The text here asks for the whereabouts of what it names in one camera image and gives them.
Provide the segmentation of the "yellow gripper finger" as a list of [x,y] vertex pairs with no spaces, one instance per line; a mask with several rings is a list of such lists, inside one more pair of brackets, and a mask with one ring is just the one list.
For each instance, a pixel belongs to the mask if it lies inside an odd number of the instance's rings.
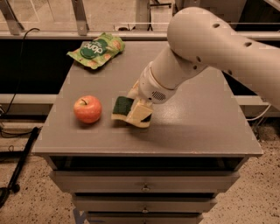
[[138,97],[138,87],[139,87],[139,81],[137,81],[133,87],[130,89],[130,91],[128,92],[127,94],[127,97],[130,98],[130,99],[133,99],[135,100],[137,97]]
[[145,122],[144,119],[149,117],[153,112],[152,103],[146,100],[136,98],[126,116],[125,121],[138,128],[147,128],[150,122]]

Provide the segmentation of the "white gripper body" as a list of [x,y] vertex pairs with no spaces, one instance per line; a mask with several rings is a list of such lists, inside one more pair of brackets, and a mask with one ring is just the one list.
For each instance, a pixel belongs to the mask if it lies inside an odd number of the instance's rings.
[[150,62],[140,75],[138,96],[147,102],[163,104],[173,97],[176,91],[165,88],[156,81],[151,71],[151,65],[152,63]]

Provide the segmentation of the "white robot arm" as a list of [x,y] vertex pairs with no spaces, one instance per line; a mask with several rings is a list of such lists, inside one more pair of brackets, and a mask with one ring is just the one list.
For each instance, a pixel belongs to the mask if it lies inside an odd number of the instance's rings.
[[245,38],[208,10],[189,7],[167,28],[167,46],[143,70],[128,97],[125,118],[137,127],[154,104],[168,101],[186,80],[214,67],[280,109],[280,49]]

